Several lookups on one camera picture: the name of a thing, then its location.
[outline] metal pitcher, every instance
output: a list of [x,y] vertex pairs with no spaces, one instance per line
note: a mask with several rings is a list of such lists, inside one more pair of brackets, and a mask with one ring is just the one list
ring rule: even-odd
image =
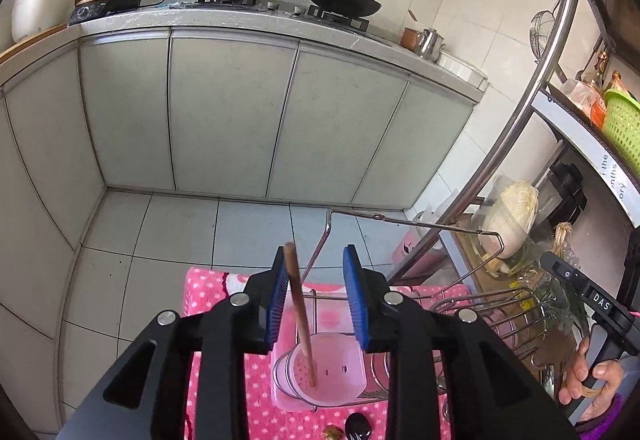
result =
[[421,58],[437,61],[444,38],[435,29],[424,29],[415,40],[414,52]]

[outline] black plastic ladle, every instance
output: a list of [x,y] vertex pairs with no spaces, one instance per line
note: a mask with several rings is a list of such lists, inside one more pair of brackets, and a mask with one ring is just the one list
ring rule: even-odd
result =
[[369,440],[371,424],[362,413],[351,413],[344,423],[347,440]]

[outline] pink polka dot cloth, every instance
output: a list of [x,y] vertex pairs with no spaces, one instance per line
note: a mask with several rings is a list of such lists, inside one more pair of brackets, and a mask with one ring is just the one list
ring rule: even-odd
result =
[[[184,285],[183,315],[192,315],[210,310],[213,305],[235,292],[244,290],[249,277],[241,274],[217,273],[209,269],[192,267],[187,273]],[[344,287],[335,285],[305,284],[306,289],[318,292],[342,292]],[[431,295],[441,287],[393,287],[399,292]],[[434,301],[443,297],[455,297],[468,294],[465,285],[455,285],[444,295],[434,299],[423,299],[422,306],[429,308]],[[200,353],[196,352],[191,365],[191,376],[187,396],[186,424],[184,440],[194,440],[195,406],[198,394],[198,375],[200,373]],[[372,440],[383,440],[386,427],[386,402],[377,402],[366,406],[320,408],[317,412],[287,412],[278,409],[271,401],[271,362],[269,356],[244,356],[244,377],[246,388],[247,420],[250,440],[287,440],[322,438],[322,430],[329,424],[344,428],[344,422],[353,412],[364,414],[372,426]],[[440,437],[450,440],[449,423],[442,417],[442,406],[446,396],[438,398],[440,407]]]

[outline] wire strainer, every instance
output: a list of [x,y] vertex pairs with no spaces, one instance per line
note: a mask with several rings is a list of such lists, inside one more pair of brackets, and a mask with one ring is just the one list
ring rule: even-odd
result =
[[[536,13],[529,24],[529,43],[531,44],[533,55],[536,57],[536,63],[540,60],[542,53],[545,51],[546,43],[549,41],[549,36],[551,36],[551,30],[554,28],[554,23],[556,22],[554,12],[559,4],[560,0],[556,2],[553,12],[540,11]],[[556,63],[554,67],[554,72],[560,82],[564,83],[566,81],[566,75],[558,63]]]

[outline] white cabinet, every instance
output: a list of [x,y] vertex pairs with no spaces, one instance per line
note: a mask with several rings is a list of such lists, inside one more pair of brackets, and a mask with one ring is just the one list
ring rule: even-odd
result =
[[268,196],[350,203],[407,80],[373,60],[301,44]]
[[435,83],[412,78],[353,204],[411,207],[472,109],[471,101]]
[[173,190],[167,121],[168,31],[81,45],[89,127],[107,185]]
[[296,40],[179,30],[170,120],[178,191],[264,197]]
[[36,190],[76,247],[103,187],[82,110],[76,49],[21,81],[6,102]]
[[0,104],[0,303],[54,337],[74,255],[38,199]]
[[34,431],[58,431],[54,343],[0,306],[0,384]]

